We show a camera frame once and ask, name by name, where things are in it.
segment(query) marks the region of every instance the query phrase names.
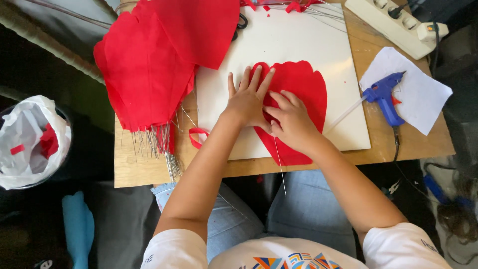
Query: white paper sheet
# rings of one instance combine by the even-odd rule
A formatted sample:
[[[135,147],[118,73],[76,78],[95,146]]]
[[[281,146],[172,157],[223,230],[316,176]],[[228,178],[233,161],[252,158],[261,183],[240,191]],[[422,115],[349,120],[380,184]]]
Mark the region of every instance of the white paper sheet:
[[[395,48],[384,47],[380,50],[360,80],[360,87],[366,90],[380,79],[403,71],[407,72],[393,91],[393,96],[402,102],[395,109],[406,122],[428,135],[453,92],[448,86],[423,73]]]
[[[342,16],[340,4],[312,5],[317,11]],[[370,148],[367,123],[360,105],[328,131],[328,125],[360,99],[346,28],[340,20],[306,13],[250,7],[241,9],[249,20],[231,43],[219,70],[201,67],[196,76],[198,126],[210,131],[228,101],[227,77],[234,74],[236,86],[246,66],[266,62],[269,66],[286,61],[308,61],[326,82],[327,111],[324,133],[338,149]],[[244,129],[229,160],[270,157],[252,127]]]

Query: white plastic bag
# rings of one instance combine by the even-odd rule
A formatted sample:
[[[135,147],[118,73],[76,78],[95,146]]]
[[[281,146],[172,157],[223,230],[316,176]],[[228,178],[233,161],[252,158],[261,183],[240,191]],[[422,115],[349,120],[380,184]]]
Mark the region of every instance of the white plastic bag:
[[[18,103],[0,129],[0,185],[9,190],[37,183],[53,174],[65,159],[71,142],[71,128],[55,111],[54,101],[37,95]],[[58,140],[58,150],[48,160],[38,144],[41,128],[49,123]],[[25,150],[12,155],[10,150]]]

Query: hot glue gun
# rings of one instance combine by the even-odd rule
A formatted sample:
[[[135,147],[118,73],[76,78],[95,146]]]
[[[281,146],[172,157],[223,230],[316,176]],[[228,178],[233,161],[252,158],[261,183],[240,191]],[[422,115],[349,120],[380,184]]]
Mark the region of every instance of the hot glue gun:
[[[405,72],[406,71],[388,75],[372,84],[370,88],[363,92],[363,97],[367,97],[367,101],[377,101],[379,103],[385,119],[392,127],[405,123],[405,121],[397,114],[397,111],[393,106],[391,95],[391,91],[398,83],[400,83]]]

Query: sleeve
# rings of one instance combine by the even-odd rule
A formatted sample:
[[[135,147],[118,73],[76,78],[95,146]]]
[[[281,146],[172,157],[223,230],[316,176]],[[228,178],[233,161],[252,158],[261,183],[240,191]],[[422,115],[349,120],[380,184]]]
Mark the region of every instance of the sleeve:
[[[365,236],[363,253],[370,269],[452,269],[426,232],[411,223],[372,228]]]
[[[207,268],[206,243],[195,232],[172,229],[155,235],[144,251],[141,269]]]

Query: scissors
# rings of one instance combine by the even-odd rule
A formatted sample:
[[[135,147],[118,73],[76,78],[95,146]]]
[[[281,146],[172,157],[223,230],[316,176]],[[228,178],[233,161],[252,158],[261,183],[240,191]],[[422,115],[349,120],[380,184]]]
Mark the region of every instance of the scissors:
[[[243,24],[238,23],[236,28],[241,29],[241,30],[245,29],[247,27],[247,23],[248,23],[246,16],[242,15],[242,13],[239,13],[239,18],[242,19],[244,21],[244,23]],[[238,37],[238,31],[234,31],[234,35],[232,36],[231,42],[236,40],[237,37]]]

